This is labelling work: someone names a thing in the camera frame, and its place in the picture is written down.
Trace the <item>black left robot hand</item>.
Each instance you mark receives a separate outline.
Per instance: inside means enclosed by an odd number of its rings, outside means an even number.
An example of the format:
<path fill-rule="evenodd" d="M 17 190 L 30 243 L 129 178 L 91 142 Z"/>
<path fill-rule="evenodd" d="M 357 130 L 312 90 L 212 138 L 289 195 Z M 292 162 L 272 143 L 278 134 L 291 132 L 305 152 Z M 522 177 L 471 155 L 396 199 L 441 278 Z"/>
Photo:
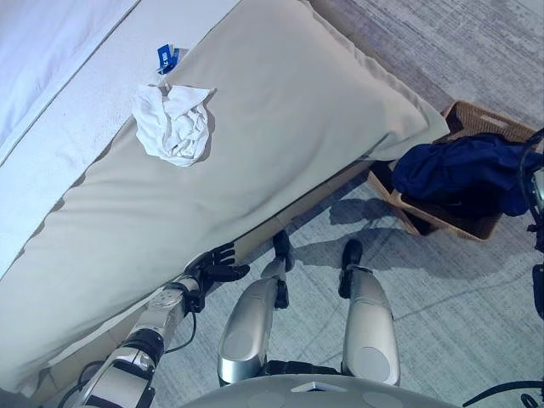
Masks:
<path fill-rule="evenodd" d="M 235 245 L 228 242 L 192 260 L 184 269 L 184 275 L 198 281 L 201 292 L 208 293 L 216 283 L 238 281 L 250 271 L 247 264 L 235 263 Z"/>

